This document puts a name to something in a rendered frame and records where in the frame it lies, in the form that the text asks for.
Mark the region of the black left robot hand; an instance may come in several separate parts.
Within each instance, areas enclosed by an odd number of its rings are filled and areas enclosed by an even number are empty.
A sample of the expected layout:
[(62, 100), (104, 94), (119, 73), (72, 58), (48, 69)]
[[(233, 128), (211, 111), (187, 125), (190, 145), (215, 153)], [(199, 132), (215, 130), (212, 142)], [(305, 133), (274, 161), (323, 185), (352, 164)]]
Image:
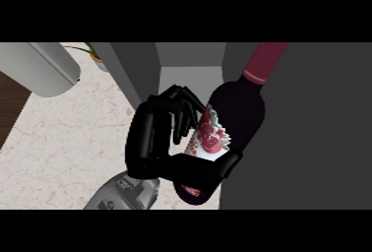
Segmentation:
[(169, 144), (180, 144), (196, 128), (196, 112), (205, 106), (186, 87), (172, 85), (159, 95), (150, 95), (138, 105), (125, 144), (128, 176), (134, 179), (160, 177), (202, 191), (217, 188), (228, 177), (240, 151), (227, 151), (215, 160), (186, 154), (171, 156)]

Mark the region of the dark red wine bottle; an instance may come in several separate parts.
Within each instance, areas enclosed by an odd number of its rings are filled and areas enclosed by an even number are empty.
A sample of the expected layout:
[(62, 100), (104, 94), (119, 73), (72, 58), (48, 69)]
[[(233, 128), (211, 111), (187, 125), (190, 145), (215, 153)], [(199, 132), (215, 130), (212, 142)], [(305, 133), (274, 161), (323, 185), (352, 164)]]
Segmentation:
[(203, 172), (199, 178), (208, 182), (208, 188), (172, 183), (180, 199), (190, 205), (206, 203), (242, 158), (265, 114), (261, 87), (287, 45), (287, 42), (259, 42), (239, 79), (221, 84), (211, 94), (184, 150), (193, 160), (190, 167)]

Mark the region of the grey cabinet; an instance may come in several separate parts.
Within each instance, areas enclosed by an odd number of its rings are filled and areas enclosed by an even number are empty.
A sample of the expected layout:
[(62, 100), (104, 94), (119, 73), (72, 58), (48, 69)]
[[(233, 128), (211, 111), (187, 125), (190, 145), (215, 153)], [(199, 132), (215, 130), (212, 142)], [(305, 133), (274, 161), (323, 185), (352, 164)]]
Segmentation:
[(132, 107), (171, 85), (206, 103), (215, 87), (239, 78), (255, 42), (93, 42)]

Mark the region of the dark grey cabinet door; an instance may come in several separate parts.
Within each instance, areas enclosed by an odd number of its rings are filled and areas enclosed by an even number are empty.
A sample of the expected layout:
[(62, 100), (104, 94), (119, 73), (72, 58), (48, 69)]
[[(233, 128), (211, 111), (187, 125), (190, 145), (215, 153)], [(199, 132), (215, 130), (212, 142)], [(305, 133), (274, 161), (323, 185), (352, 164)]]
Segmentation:
[(292, 43), (220, 208), (372, 209), (372, 43)]

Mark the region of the green potted plant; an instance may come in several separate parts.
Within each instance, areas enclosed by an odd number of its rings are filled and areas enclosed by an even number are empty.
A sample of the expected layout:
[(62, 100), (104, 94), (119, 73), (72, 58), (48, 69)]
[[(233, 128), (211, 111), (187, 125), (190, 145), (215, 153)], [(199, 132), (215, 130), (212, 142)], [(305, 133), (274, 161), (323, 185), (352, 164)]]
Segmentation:
[(90, 55), (90, 58), (91, 58), (93, 62), (94, 62), (96, 65), (97, 65), (97, 68), (98, 68), (103, 72), (109, 72), (107, 69), (106, 69), (106, 66), (104, 66), (104, 64), (103, 64), (103, 61), (101, 61), (101, 59), (100, 59), (100, 57), (98, 57), (98, 55), (97, 55), (97, 52), (96, 52), (96, 50), (94, 50), (94, 48), (93, 48), (93, 46), (91, 46), (91, 43), (90, 43), (90, 42), (82, 42), (82, 43), (84, 43), (85, 46), (87, 46), (85, 49), (81, 48), (81, 47), (75, 47), (75, 46), (63, 46), (63, 47), (72, 48), (72, 49), (76, 49), (76, 50), (79, 50), (79, 51), (87, 52), (88, 55)]

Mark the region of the pale grey rounded appliance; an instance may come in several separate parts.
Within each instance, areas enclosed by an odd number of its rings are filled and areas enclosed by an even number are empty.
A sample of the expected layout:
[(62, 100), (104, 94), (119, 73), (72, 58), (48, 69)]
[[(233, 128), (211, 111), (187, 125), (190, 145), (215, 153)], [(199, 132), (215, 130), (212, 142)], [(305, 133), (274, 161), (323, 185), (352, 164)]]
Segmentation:
[(81, 73), (59, 42), (0, 42), (0, 71), (39, 97), (63, 94)]

